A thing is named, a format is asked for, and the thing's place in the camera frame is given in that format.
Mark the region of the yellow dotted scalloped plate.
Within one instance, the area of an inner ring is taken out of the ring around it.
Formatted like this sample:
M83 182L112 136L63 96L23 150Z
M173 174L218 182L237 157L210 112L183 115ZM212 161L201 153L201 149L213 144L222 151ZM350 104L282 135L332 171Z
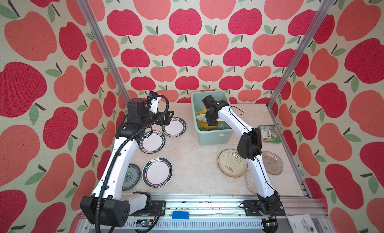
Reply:
M216 129L216 128L218 128L218 127L221 125L221 121L217 121L217 123L218 123L217 125L210 126L210 125L208 125L207 122L200 122L200 121L197 121L197 124L198 124L200 127L204 128L204 129L208 129L208 130L212 130L212 129Z

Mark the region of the white plate black flower outline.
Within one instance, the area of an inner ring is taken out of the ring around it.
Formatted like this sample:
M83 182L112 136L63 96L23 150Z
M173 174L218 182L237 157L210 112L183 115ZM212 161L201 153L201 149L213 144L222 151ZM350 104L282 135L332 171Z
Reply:
M196 120L200 122L207 122L206 113L206 111L200 111L196 116Z

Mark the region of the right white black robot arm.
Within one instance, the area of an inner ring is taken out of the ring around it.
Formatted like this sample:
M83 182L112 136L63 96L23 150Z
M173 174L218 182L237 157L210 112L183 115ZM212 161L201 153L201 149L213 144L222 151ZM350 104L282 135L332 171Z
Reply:
M253 128L245 123L225 100L216 101L211 95L203 99L206 107L206 119L209 126L218 125L218 120L224 121L238 135L240 141L237 152L245 159L258 190L258 206L263 216L269 216L277 211L281 198L272 187L262 157L262 133L259 128Z

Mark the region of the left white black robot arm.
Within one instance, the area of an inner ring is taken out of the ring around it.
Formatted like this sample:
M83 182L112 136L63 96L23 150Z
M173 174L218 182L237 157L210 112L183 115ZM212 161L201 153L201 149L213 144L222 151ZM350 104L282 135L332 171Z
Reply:
M83 197L80 202L82 212L97 233L101 232L101 226L109 226L110 232L123 227L128 217L135 213L154 214L154 223L159 220L160 213L153 208L150 193L134 192L125 201L121 197L123 181L141 137L154 124L169 125L174 115L169 107L169 100L154 91L146 99L128 101L128 112L116 129L112 155L105 172L91 196Z

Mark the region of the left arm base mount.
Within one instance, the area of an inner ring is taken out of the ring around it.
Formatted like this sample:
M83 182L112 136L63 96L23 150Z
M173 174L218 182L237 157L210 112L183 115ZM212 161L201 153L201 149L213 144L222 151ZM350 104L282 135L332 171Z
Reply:
M156 212L159 213L161 217L165 216L166 210L166 201L152 201L149 209L139 210L131 216L134 217L154 217L156 216Z

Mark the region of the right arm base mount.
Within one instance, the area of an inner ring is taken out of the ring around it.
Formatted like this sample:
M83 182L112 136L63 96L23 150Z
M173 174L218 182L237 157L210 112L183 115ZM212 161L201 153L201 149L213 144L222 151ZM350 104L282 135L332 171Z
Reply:
M239 207L245 211L247 217L284 217L286 216L282 202L279 201L274 206L260 201L243 201Z

